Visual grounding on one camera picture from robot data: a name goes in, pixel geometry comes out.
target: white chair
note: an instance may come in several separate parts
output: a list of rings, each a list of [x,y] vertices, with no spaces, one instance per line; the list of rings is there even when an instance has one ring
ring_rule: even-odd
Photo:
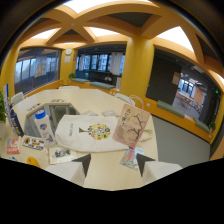
[[[58,89],[80,89],[78,86],[60,86]]]
[[[129,99],[128,96],[125,96],[125,95],[120,94],[120,93],[116,93],[115,97],[117,97],[117,98],[119,98],[121,100],[124,100],[127,103],[130,103],[130,99]],[[135,106],[135,101],[131,99],[131,102],[132,102],[132,106]]]
[[[17,103],[23,100],[24,100],[23,92],[19,92],[11,98],[11,103],[13,103],[13,106],[15,106]]]

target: desk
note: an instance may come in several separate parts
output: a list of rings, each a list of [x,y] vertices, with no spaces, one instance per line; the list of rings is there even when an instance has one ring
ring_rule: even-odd
[[[23,129],[25,127],[26,116],[33,113],[33,111],[28,112],[27,109],[36,103],[41,103],[41,108],[43,104],[50,104],[52,99],[66,99],[80,114],[87,110],[92,110],[93,112],[102,115],[102,111],[111,109],[120,114],[123,105],[125,104],[124,101],[97,89],[44,90],[40,93],[32,95],[28,99],[23,100],[13,107],[18,115]],[[8,159],[10,155],[6,154],[6,142],[8,138],[13,137],[13,134],[8,122],[6,125],[7,136],[3,139],[0,154],[2,158]],[[145,142],[138,142],[137,147],[144,149],[145,156],[158,160],[156,135],[151,116],[147,123],[147,127],[153,131],[153,138]],[[139,171],[132,170],[120,164],[124,153],[125,150],[105,153],[91,153],[92,159],[83,187],[102,190],[123,190],[144,186]],[[87,154],[89,153],[77,152],[78,157],[82,157]],[[13,156],[22,163],[26,163],[27,157],[32,156],[38,161],[42,169],[49,166],[47,149],[40,152],[35,149],[21,146],[21,153]]]
[[[183,93],[181,93],[181,92],[178,92],[177,91],[177,97],[180,99],[180,100],[182,100],[184,103],[187,103],[187,105],[190,105],[190,106],[192,106],[192,107],[198,107],[198,103],[195,101],[195,100],[193,100],[193,99],[191,99],[190,97],[188,97],[187,95],[185,95],[185,94],[183,94]]]

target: yellow column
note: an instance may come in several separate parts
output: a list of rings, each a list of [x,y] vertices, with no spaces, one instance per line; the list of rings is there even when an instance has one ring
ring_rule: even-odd
[[[125,63],[120,93],[126,96],[145,97],[151,75],[154,58],[152,40],[142,37],[130,37],[125,53]]]
[[[14,75],[19,51],[20,45],[17,43],[12,47],[7,55],[0,75],[0,89],[2,90],[3,86],[8,83],[10,100],[11,97],[15,95]]]
[[[64,81],[64,85],[69,84],[68,76],[71,73],[75,73],[75,68],[76,68],[76,60],[74,61],[74,54],[77,54],[77,50],[73,49],[71,53],[71,58],[69,63],[65,63],[65,50],[62,51],[61,55],[61,68],[60,68],[60,80]]]

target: bottle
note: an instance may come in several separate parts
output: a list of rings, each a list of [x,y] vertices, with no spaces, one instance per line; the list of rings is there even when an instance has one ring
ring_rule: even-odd
[[[35,113],[34,122],[40,132],[41,137],[44,140],[46,147],[51,147],[56,144],[53,132],[51,130],[51,125],[49,122],[48,115],[45,114],[44,110],[39,110]]]
[[[23,137],[23,135],[24,135],[23,129],[21,128],[17,114],[14,112],[13,109],[10,110],[10,117],[11,117],[11,121],[16,130],[17,135]]]

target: white bottle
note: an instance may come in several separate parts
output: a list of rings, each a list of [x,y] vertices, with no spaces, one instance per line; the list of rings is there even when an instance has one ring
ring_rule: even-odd
[[[46,147],[51,147],[56,144],[53,132],[51,130],[51,125],[49,122],[48,115],[45,114],[44,110],[39,110],[35,113],[34,122],[40,132],[41,137],[44,140]]]

